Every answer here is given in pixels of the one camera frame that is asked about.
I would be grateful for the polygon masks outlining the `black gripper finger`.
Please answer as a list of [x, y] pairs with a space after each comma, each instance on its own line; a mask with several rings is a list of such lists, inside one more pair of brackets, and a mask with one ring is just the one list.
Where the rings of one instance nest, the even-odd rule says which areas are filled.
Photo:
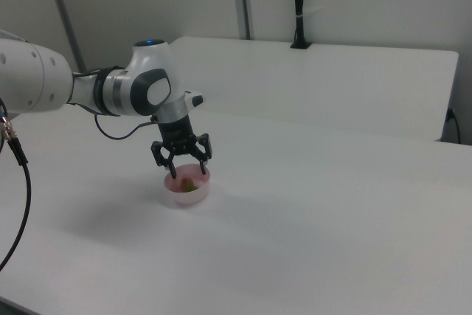
[[163, 142], [154, 141], [150, 147], [153, 157], [156, 164], [159, 167], [164, 167], [166, 170], [169, 170], [170, 175], [173, 179], [176, 178], [176, 168], [173, 164], [174, 152], [168, 150]]
[[212, 158], [212, 146], [209, 134], [202, 134], [194, 137], [194, 144], [191, 148], [191, 156], [198, 160], [201, 173], [205, 176], [207, 174], [206, 165]]

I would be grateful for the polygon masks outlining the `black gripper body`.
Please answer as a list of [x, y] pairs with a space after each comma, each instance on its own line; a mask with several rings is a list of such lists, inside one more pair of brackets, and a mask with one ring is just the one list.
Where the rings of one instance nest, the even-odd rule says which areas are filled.
[[191, 154], [195, 149], [196, 135], [193, 132], [188, 115], [170, 123], [159, 123], [162, 147], [170, 153], [180, 156]]

